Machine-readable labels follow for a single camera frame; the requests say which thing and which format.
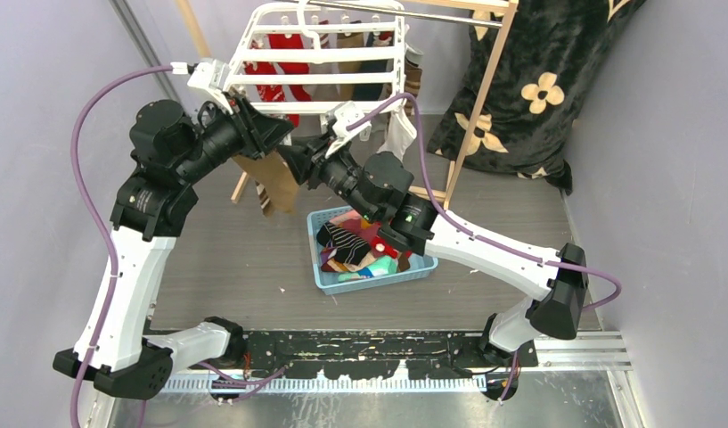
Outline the white plastic clip hanger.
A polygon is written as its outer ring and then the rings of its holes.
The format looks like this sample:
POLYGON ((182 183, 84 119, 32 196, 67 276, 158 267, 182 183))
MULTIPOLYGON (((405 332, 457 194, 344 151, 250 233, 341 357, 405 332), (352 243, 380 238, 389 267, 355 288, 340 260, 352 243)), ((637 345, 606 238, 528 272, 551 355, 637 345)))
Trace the white plastic clip hanger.
POLYGON ((351 100, 354 85, 383 83, 380 100, 355 102, 364 112, 370 112, 384 100, 404 92, 405 83, 405 17, 372 12, 320 10, 319 6, 304 6, 304 2, 270 2, 258 6, 227 63, 230 75, 225 91, 241 92, 256 89, 264 80, 267 84, 282 85, 286 101, 255 103, 258 110, 268 114, 322 117, 339 103, 351 100), (392 32, 388 47, 366 47, 370 33, 392 32), (268 34, 300 34, 303 49, 272 49, 268 34), (362 62, 388 60, 388 70, 382 73, 359 73, 362 62), (278 74, 248 75, 244 62, 271 62, 278 74), (310 68, 308 75, 285 75, 279 62, 303 62, 310 68), (288 85, 303 85, 311 102, 297 102, 288 85))

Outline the red white striped sock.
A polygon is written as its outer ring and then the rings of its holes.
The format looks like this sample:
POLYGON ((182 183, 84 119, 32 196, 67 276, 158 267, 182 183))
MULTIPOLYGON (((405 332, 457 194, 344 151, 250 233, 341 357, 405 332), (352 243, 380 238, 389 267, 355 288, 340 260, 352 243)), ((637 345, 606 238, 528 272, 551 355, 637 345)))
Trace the red white striped sock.
POLYGON ((357 235, 364 239, 369 247, 370 253, 376 257, 388 256, 392 259, 399 259, 404 253, 396 250, 392 245, 385 242, 385 240, 378 235, 377 228, 367 228, 357 233, 357 235))

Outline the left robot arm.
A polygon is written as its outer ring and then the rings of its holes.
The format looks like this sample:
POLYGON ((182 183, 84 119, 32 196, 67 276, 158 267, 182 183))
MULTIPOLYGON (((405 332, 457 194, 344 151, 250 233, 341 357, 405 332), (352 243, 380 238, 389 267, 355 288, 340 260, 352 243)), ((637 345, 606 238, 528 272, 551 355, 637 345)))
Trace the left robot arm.
POLYGON ((236 155, 273 153, 292 130, 290 121, 257 111, 242 96, 226 108, 204 103, 197 120, 172 100, 136 113, 129 132, 136 166, 119 188, 107 229, 115 252, 86 329, 55 355, 55 370, 115 398, 147 400, 186 368, 211 359, 233 368, 244 360, 242 327, 222 317, 167 335, 146 335, 144 327, 198 201, 195 185, 236 155))

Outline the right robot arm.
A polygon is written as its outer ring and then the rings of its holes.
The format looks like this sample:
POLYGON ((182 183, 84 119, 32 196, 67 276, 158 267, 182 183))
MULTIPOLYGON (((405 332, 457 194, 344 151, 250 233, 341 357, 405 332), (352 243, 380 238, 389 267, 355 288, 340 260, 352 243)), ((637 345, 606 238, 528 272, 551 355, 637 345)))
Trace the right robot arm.
POLYGON ((277 151, 299 184, 326 185, 379 224, 380 237, 394 249, 475 268, 525 293, 521 303, 490 318, 480 343, 489 365, 504 365, 540 335, 577 337, 588 286, 583 249, 539 247, 482 229, 410 193, 413 174, 393 153, 375 153, 360 165, 346 147, 327 153, 329 141, 299 138, 277 151))

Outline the red snowflake sock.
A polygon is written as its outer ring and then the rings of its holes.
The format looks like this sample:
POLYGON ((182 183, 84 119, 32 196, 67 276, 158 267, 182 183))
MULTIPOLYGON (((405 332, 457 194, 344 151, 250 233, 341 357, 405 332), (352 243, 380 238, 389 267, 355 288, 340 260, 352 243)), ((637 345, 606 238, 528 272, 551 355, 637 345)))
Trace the red snowflake sock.
MULTIPOLYGON (((271 62, 244 62, 244 72, 248 75, 275 76, 278 74, 275 65, 271 62)), ((258 96, 262 102, 282 103, 286 101, 282 85, 267 84, 264 80, 256 85, 258 96)))

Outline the red sock plain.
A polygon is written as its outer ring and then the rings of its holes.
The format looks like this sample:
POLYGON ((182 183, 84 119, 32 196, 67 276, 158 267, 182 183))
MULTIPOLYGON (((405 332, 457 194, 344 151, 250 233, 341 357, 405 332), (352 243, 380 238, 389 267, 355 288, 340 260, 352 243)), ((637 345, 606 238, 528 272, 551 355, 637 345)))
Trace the red sock plain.
MULTIPOLYGON (((272 49, 303 49, 304 44, 300 34, 268 34, 269 45, 272 49)), ((308 75, 309 65, 303 62, 279 62, 279 67, 285 75, 308 75)), ((303 85, 288 85, 292 97, 297 102, 311 102, 312 98, 303 85)))

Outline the pink sock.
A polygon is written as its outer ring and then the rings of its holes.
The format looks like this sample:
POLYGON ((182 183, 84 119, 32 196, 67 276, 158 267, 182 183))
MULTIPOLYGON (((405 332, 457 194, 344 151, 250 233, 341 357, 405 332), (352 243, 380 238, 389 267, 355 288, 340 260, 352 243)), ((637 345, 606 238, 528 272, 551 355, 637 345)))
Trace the pink sock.
POLYGON ((360 218, 361 218, 361 215, 357 211, 348 210, 346 212, 343 212, 343 213, 337 215, 334 218, 331 218, 329 220, 329 222, 335 226, 338 226, 342 223, 345 223, 346 221, 360 219, 360 218))

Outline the black striped sock in basket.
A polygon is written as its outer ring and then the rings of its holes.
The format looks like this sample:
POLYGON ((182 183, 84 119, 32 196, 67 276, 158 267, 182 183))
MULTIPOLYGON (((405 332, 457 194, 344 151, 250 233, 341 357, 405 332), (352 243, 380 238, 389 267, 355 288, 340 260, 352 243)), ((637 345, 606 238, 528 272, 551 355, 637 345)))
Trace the black striped sock in basket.
POLYGON ((324 248, 335 251, 336 261, 350 265, 359 265, 372 249, 365 239, 330 222, 321 226, 315 239, 324 248))

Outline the navy patterned sock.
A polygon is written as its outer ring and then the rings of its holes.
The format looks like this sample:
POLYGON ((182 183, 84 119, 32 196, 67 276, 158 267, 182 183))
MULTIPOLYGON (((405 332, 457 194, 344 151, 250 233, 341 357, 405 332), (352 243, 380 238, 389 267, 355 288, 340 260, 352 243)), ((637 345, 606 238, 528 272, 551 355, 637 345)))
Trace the navy patterned sock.
MULTIPOLYGON (((370 33, 366 41, 366 47, 388 47, 392 44, 392 32, 381 32, 375 35, 370 33)), ((388 70, 388 60, 372 60, 362 62, 359 73, 373 74, 382 73, 388 70)), ((380 100, 383 83, 363 83, 354 85, 351 100, 355 102, 374 102, 380 100)))

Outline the mint green sock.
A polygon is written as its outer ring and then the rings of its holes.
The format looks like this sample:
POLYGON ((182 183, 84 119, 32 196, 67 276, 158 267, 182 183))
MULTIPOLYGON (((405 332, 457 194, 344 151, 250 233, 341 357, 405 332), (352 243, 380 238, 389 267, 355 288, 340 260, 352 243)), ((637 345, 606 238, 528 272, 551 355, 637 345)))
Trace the mint green sock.
POLYGON ((396 259, 389 256, 382 256, 376 259, 367 267, 363 267, 355 272, 341 273, 338 275, 339 282, 358 281, 380 276, 388 276, 397 272, 398 263, 396 259))

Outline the brown striped sock rear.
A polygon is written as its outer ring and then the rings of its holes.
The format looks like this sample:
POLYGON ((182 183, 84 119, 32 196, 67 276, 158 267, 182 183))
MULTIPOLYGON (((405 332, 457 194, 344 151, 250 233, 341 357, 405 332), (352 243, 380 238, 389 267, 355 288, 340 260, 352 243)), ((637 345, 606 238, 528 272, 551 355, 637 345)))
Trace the brown striped sock rear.
POLYGON ((418 96, 421 90, 422 58, 423 51, 410 45, 406 46, 404 90, 414 98, 418 96))

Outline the metal hanging rod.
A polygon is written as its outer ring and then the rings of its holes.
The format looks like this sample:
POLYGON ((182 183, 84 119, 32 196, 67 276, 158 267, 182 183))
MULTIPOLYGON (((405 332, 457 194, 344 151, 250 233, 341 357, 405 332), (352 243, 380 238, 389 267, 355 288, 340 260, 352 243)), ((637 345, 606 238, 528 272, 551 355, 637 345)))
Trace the metal hanging rod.
POLYGON ((401 9, 391 9, 384 6, 370 6, 361 5, 354 3, 342 3, 342 2, 330 2, 330 1, 306 1, 305 5, 314 5, 326 8, 335 8, 341 10, 351 10, 359 12, 376 12, 397 17, 410 17, 417 20, 423 21, 440 21, 454 24, 467 24, 471 26, 477 26, 488 29, 500 29, 503 24, 499 21, 481 21, 472 18, 461 18, 450 15, 424 13, 424 12, 409 12, 401 9))

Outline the black floral blanket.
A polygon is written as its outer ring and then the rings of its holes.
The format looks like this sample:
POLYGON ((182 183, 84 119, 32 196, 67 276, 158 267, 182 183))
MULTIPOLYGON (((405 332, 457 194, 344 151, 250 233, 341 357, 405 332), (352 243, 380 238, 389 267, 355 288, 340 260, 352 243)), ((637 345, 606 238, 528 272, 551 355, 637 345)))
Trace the black floral blanket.
POLYGON ((611 45, 644 0, 522 1, 464 166, 573 191, 563 155, 611 45))

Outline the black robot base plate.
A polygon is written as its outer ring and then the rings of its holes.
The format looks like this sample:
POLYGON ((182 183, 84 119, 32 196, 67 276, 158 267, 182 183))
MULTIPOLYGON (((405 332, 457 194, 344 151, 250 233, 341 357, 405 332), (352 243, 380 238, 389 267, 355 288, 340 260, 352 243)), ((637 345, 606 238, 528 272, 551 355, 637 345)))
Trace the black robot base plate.
POLYGON ((253 378, 283 371, 287 379, 385 380, 405 370, 409 380, 467 378, 500 374, 509 358, 490 355, 480 332, 473 331, 249 331, 241 357, 210 360, 222 371, 235 369, 253 378))

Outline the wooden drying rack frame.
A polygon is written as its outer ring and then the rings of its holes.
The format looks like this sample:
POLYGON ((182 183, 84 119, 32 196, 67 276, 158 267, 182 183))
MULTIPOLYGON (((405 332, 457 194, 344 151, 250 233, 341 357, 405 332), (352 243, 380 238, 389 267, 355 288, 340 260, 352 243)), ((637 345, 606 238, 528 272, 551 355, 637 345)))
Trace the wooden drying rack frame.
MULTIPOLYGON (((394 5, 390 5, 394 1, 330 1, 330 2, 342 2, 342 3, 354 3, 361 5, 370 6, 384 6, 391 9, 397 9, 394 5)), ((488 97, 491 81, 497 70, 497 64, 500 61, 501 54, 507 41, 507 37, 510 34, 511 25, 515 18, 518 10, 518 1, 405 1, 407 3, 415 4, 426 4, 429 6, 439 6, 441 8, 454 8, 459 10, 467 10, 476 12, 474 15, 476 20, 481 21, 492 21, 492 14, 499 16, 499 22, 503 24, 498 31, 495 43, 487 60, 487 66, 485 67, 481 84, 476 92, 476 99, 472 106, 471 115, 469 116, 469 127, 465 130, 465 135, 462 140, 460 151, 456 154, 454 160, 449 163, 449 170, 447 173, 447 182, 445 191, 434 191, 434 195, 439 202, 443 203, 445 209, 449 208, 450 202, 453 199, 455 188, 458 183, 458 177, 465 162, 465 158, 468 156, 470 148, 470 137, 474 130, 477 129, 483 104, 488 97)), ((192 8, 190 1, 175 1, 177 9, 180 13, 181 19, 192 39, 192 42, 196 48, 197 53, 200 56, 211 56, 212 52, 209 48, 206 37, 202 31, 199 23, 199 19, 195 11, 192 8)), ((340 10, 335 8, 320 7, 320 10, 340 10)), ((233 204, 237 204, 244 193, 246 187, 252 188, 253 185, 249 183, 253 180, 248 177, 244 172, 241 173, 240 178, 230 196, 230 201, 233 204)))

